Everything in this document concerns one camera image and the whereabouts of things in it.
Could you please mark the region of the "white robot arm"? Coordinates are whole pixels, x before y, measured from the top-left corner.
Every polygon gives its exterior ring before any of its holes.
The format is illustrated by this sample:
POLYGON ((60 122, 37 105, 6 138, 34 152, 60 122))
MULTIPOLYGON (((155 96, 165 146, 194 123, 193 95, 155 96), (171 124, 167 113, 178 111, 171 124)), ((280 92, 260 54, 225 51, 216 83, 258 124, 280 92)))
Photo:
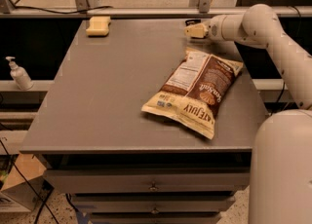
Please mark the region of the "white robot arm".
POLYGON ((272 112, 256 133, 248 223, 312 224, 312 56, 265 4, 188 25, 184 34, 269 54, 296 108, 272 112))

